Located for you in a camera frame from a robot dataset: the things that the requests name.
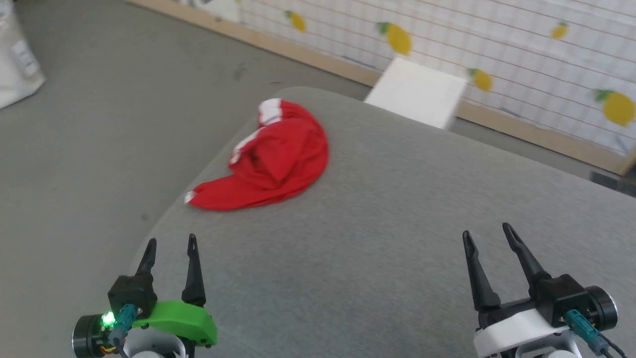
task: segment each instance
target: yellow lemon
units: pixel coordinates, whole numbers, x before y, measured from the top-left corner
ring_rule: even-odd
[[[560,39],[563,38],[567,34],[567,23],[565,21],[561,21],[558,23],[558,26],[552,29],[552,38]]]
[[[291,25],[296,28],[296,30],[305,32],[307,27],[305,26],[305,19],[299,14],[293,11],[285,11],[285,17],[287,17],[291,21]]]
[[[490,91],[490,88],[492,87],[492,79],[488,73],[480,69],[469,68],[468,74],[473,77],[473,82],[477,88],[484,92]]]
[[[408,56],[411,52],[411,36],[400,26],[390,22],[379,22],[377,25],[381,35],[387,36],[387,42],[393,51]]]
[[[634,119],[636,108],[629,97],[613,90],[594,90],[596,102],[603,102],[603,114],[618,125],[627,127]]]

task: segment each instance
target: gray fabric surface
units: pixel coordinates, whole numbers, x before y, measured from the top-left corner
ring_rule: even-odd
[[[197,357],[473,357],[461,234],[472,232],[502,300],[522,298],[504,221],[549,272],[613,295],[621,316],[607,335],[636,354],[636,199],[330,92],[280,95],[325,127],[323,176],[262,208],[206,212],[179,200],[151,233],[160,299],[180,298],[188,233],[198,236],[219,344]],[[231,148],[255,128],[195,183],[228,174]]]

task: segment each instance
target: red cloth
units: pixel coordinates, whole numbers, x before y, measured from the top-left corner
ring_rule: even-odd
[[[269,99],[259,106],[258,129],[232,152],[230,176],[197,185],[190,205],[234,210],[281,202],[309,187],[329,159],[320,123],[298,104]]]

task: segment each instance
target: lemon pattern wall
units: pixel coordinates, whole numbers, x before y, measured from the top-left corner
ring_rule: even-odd
[[[235,4],[259,32],[378,72],[408,57],[466,77],[473,104],[622,155],[636,148],[635,0]]]

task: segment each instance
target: white bag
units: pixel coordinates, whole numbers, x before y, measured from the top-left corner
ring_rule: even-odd
[[[35,93],[44,81],[15,16],[13,0],[0,0],[0,108]]]

